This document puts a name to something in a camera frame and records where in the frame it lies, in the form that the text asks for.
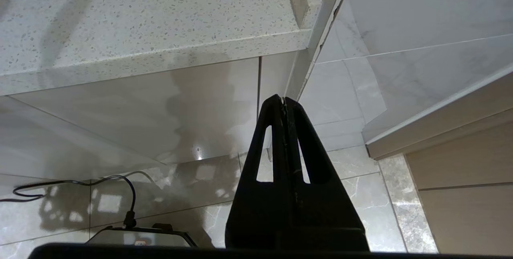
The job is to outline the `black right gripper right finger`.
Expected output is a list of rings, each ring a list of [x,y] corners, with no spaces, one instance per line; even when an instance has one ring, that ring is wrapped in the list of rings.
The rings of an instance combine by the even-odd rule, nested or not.
[[[293,239],[301,247],[367,251],[366,231],[303,107],[285,100]]]

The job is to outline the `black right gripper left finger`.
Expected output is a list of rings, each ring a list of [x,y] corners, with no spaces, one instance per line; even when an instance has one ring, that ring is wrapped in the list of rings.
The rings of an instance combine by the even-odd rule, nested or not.
[[[273,181],[259,182],[265,133],[272,131]],[[283,125],[281,97],[264,100],[254,135],[242,168],[225,230],[229,249],[271,249],[277,244],[277,233],[288,223],[289,177],[287,175],[286,131]]]

